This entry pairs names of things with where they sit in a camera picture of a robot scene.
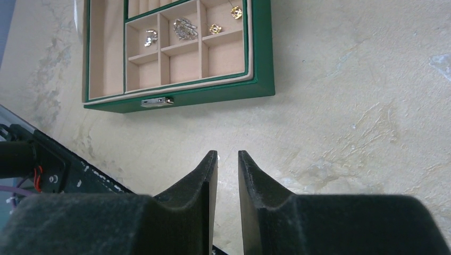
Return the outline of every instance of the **gold pendant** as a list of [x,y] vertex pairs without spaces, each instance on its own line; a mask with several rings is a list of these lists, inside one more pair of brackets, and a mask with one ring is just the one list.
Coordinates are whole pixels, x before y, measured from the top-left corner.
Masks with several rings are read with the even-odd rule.
[[220,26],[218,26],[218,25],[216,25],[216,24],[213,24],[213,25],[211,25],[211,27],[210,27],[210,33],[211,33],[212,35],[217,35],[218,33],[221,32],[221,30],[222,30],[222,27],[220,27]]
[[236,20],[243,16],[243,10],[239,6],[235,6],[230,13]]

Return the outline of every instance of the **blue surface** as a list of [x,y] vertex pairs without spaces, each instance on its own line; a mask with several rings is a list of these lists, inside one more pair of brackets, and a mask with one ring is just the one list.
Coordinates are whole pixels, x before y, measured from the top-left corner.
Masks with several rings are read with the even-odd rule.
[[[5,52],[6,41],[10,31],[14,6],[15,0],[0,0],[0,66],[2,66],[3,53]],[[0,185],[12,186],[13,179],[0,179]],[[10,193],[0,192],[0,230],[10,216],[11,205],[6,203],[10,196]]]
[[10,32],[14,6],[15,0],[0,0],[0,66],[2,66],[6,40],[8,39],[8,33]]

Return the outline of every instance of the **silver latch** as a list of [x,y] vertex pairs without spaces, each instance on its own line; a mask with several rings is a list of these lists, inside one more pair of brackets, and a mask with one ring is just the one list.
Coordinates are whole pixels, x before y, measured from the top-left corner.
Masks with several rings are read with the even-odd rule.
[[161,107],[166,105],[173,105],[174,99],[168,97],[158,97],[152,99],[141,100],[141,106],[146,108]]

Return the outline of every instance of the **marble tabletop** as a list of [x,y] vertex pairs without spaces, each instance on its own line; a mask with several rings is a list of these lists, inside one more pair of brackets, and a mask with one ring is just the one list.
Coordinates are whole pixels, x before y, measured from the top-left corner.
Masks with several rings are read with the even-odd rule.
[[415,196],[450,243],[451,2],[272,9],[274,97],[114,114],[83,109],[73,0],[17,0],[0,104],[137,193],[217,150],[214,244],[230,254],[243,252],[238,150],[297,193]]

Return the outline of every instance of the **jewelry box compartment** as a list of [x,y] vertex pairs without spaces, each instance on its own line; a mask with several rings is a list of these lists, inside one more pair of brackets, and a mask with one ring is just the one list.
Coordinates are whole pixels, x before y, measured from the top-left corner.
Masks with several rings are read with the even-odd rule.
[[[235,19],[231,14],[234,6],[243,7],[242,0],[172,2],[180,4],[164,0],[88,1],[83,103],[252,79],[252,37],[247,41],[244,35],[252,34],[252,26],[245,29],[246,16]],[[154,11],[166,4],[171,6]],[[179,40],[174,22],[180,18],[196,27],[197,38]],[[212,24],[222,30],[212,34]],[[146,47],[149,30],[156,31],[158,39]]]
[[[129,17],[137,13],[136,2],[142,1],[129,2]],[[148,6],[157,6],[159,1],[153,2]],[[127,22],[125,93],[243,73],[243,19],[234,19],[230,13],[242,3],[192,0]],[[194,25],[197,38],[180,40],[174,29],[177,19]],[[210,33],[212,24],[220,26],[221,31]],[[146,47],[147,31],[156,31],[158,40]]]

